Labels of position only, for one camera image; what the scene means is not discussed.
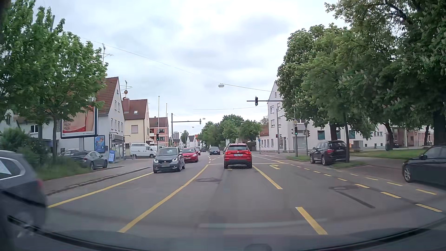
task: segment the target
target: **road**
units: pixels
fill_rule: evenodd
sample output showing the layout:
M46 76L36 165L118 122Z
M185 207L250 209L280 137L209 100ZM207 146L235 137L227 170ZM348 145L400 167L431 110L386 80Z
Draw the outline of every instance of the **road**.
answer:
M223 168L202 153L182 172L151 168L48 197L45 229L118 231L150 238L349 235L440 220L446 191L254 155L252 169Z

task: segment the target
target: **red hatchback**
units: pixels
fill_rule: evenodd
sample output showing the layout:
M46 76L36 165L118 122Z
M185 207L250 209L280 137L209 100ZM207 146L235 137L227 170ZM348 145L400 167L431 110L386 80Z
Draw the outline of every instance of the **red hatchback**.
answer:
M230 165L246 165L252 168L252 155L246 144L229 144L224 153L224 168Z
M181 152L184 157L184 162L198 162L198 152L194 147L184 148Z

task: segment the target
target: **chimney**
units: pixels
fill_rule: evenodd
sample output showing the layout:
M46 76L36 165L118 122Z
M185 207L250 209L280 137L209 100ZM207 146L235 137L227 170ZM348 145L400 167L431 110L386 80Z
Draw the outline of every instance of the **chimney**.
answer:
M130 110L130 99L125 97L122 99L122 111L128 113Z

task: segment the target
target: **sky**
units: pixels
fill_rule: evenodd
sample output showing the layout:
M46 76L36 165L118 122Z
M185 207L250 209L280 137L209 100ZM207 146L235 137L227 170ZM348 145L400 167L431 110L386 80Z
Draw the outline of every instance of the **sky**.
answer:
M148 99L150 117L171 113L174 131L198 134L207 121L236 114L259 121L298 29L334 22L324 1L271 0L37 0L64 30L105 44L107 76L127 81L130 99ZM243 86L239 88L226 85Z

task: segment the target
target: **gray sedan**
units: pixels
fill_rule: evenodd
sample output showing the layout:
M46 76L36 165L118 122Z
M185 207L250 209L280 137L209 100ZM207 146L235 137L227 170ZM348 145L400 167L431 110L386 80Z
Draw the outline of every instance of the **gray sedan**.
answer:
M80 151L71 156L72 159L80 162L84 167L89 167L91 170L98 167L107 168L108 161L103 159L103 157L96 151Z

